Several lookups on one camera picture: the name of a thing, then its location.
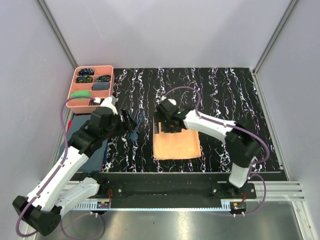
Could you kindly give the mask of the peach cloth napkin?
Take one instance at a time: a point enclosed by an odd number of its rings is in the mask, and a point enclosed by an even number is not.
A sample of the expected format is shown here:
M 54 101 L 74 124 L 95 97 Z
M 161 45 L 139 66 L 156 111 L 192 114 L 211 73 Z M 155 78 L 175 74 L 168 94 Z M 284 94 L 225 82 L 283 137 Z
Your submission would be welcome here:
M 176 133 L 153 134 L 153 156 L 157 160 L 187 160 L 202 156 L 199 133 L 183 129 Z

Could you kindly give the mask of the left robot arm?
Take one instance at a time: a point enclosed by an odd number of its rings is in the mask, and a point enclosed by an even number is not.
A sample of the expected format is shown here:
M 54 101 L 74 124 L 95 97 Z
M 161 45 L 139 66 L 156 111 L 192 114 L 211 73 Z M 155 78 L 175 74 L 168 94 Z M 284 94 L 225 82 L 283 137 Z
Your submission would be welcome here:
M 23 236 L 20 222 L 24 221 L 35 232 L 47 236 L 78 203 L 91 196 L 103 198 L 108 193 L 107 181 L 98 174 L 86 177 L 66 192 L 63 188 L 105 140 L 132 133 L 136 126 L 137 123 L 125 109 L 118 113 L 114 105 L 96 108 L 71 135 L 59 161 L 45 178 L 27 196 L 18 195 L 13 200 L 12 205 L 18 214 L 16 233 Z

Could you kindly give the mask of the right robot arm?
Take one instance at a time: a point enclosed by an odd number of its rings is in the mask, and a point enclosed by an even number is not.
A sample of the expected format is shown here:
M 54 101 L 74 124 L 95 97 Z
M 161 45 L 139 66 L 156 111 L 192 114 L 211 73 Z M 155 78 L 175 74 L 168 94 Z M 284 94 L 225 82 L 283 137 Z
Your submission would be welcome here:
M 199 134 L 221 141 L 232 162 L 228 195 L 239 198 L 245 192 L 250 166 L 260 151 L 259 141 L 245 126 L 218 119 L 193 108 L 179 108 L 164 98 L 153 115 L 153 156 L 157 160 L 187 160 L 201 156 Z

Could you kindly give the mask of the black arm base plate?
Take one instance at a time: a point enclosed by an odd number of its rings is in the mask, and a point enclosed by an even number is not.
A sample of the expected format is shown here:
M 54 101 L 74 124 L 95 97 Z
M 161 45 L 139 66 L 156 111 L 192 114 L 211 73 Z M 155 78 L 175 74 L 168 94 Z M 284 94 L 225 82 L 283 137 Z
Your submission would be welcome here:
M 99 173 L 112 199 L 131 196 L 201 195 L 222 199 L 257 198 L 254 184 L 246 182 L 236 188 L 229 183 L 228 173 L 212 172 L 109 172 Z

